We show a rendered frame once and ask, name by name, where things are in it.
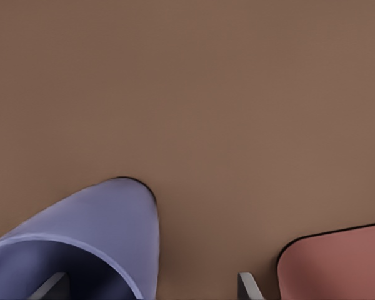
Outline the red box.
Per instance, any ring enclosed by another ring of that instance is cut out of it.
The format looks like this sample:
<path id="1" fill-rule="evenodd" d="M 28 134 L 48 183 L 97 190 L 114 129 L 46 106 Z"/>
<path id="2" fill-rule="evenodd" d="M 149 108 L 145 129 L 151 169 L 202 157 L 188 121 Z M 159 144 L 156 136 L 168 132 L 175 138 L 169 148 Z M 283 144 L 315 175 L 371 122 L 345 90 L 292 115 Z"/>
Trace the red box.
<path id="1" fill-rule="evenodd" d="M 294 239 L 276 271 L 282 300 L 375 300 L 375 223 Z"/>

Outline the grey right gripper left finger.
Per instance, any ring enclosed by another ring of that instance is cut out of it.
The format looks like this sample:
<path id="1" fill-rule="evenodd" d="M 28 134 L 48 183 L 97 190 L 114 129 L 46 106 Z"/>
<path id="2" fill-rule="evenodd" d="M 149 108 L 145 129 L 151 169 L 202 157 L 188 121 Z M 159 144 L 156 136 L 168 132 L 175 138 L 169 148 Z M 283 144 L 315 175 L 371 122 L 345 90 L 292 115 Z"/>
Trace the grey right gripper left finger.
<path id="1" fill-rule="evenodd" d="M 53 274 L 29 300 L 69 300 L 69 275 L 65 272 Z"/>

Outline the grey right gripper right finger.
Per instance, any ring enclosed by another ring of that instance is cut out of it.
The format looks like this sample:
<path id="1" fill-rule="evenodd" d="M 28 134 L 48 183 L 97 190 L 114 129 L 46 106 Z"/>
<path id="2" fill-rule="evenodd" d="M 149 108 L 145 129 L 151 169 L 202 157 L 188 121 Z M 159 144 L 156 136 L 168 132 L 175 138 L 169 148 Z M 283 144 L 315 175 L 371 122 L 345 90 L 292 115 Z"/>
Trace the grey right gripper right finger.
<path id="1" fill-rule="evenodd" d="M 237 298 L 239 300 L 264 300 L 264 296 L 250 272 L 238 273 Z"/>

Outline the blue-purple cup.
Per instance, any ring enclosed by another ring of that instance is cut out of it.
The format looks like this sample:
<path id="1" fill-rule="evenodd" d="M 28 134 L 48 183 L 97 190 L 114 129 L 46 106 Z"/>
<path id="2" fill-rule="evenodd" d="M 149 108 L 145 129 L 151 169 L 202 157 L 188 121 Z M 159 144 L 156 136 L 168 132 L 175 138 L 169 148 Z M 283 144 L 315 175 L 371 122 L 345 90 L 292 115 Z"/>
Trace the blue-purple cup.
<path id="1" fill-rule="evenodd" d="M 0 300 L 28 300 L 57 273 L 56 300 L 155 300 L 160 253 L 154 194 L 117 177 L 49 206 L 0 237 Z"/>

